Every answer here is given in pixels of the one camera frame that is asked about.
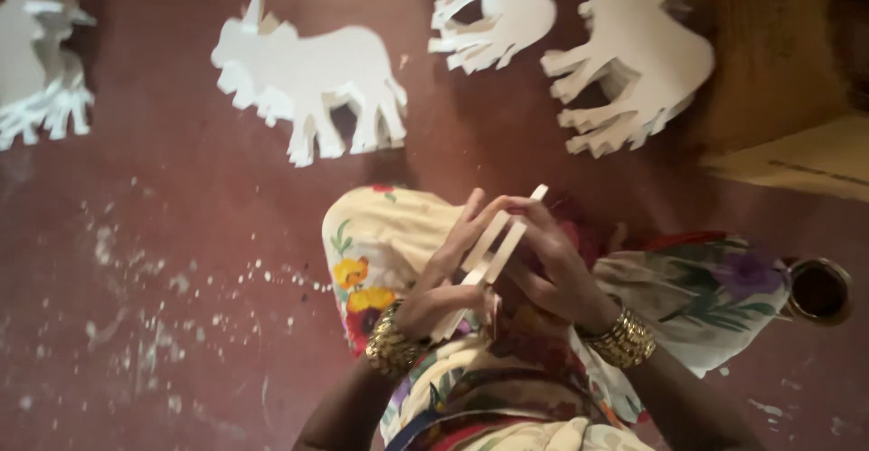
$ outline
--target wrist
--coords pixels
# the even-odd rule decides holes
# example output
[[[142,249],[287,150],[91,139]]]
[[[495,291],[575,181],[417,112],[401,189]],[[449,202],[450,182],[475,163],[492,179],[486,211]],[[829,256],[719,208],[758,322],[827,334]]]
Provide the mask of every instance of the wrist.
[[[578,305],[573,323],[587,334],[605,334],[621,315],[621,306],[597,288]]]

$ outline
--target woman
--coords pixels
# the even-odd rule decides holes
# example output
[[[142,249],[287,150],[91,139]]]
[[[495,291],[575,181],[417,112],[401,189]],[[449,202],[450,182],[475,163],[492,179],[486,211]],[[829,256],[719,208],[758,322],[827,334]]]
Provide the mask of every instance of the woman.
[[[387,450],[642,450],[629,426],[649,414],[674,451],[763,448],[696,375],[744,348],[787,299],[777,263],[706,234],[611,254],[592,275],[575,235],[539,202],[482,200],[479,189],[455,207],[373,187],[331,208],[335,295],[364,355],[295,449],[368,449],[379,422]],[[500,210],[520,214],[542,269],[512,259],[518,289],[502,276],[496,304],[450,280]],[[491,324],[468,317],[432,345],[437,323],[462,308]]]

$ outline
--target purple flower print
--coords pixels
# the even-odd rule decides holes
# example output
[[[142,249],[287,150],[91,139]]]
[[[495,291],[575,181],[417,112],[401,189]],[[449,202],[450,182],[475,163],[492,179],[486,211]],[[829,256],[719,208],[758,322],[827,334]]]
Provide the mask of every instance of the purple flower print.
[[[781,286],[781,274],[753,253],[725,254],[721,268],[712,273],[733,296],[743,301],[755,293],[773,293]]]

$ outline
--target hand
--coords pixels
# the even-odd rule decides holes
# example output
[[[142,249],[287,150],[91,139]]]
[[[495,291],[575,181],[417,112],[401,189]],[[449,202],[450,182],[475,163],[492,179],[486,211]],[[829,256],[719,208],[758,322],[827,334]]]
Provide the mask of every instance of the hand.
[[[527,268],[507,265],[507,271],[528,299],[593,334],[603,334],[615,325],[621,308],[597,288],[585,262],[557,222],[540,201],[508,199],[511,208],[525,212],[525,240],[540,258],[546,275],[540,278]]]
[[[480,238],[495,213],[509,204],[508,198],[502,196],[483,208],[484,196],[482,189],[473,190],[447,241],[422,269],[413,290],[398,308],[396,326],[408,339],[419,341],[429,337],[437,324],[456,310],[484,310],[487,297],[482,288],[450,284],[462,256]]]

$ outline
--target floral sari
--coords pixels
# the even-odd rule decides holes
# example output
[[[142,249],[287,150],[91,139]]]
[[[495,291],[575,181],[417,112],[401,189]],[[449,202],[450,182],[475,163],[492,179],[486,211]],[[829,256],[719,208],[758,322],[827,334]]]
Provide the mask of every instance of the floral sari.
[[[392,187],[358,188],[332,206],[323,240],[354,355],[381,312],[413,288],[461,210]],[[738,354],[781,309],[783,272],[780,262],[724,233],[658,239],[644,251],[597,259],[592,269],[599,286],[699,377]],[[518,303],[486,329],[467,317],[450,341],[421,358],[389,402],[381,433],[389,449],[524,442],[542,450],[576,439],[591,449],[642,449],[629,428],[647,418],[624,374],[569,324]]]

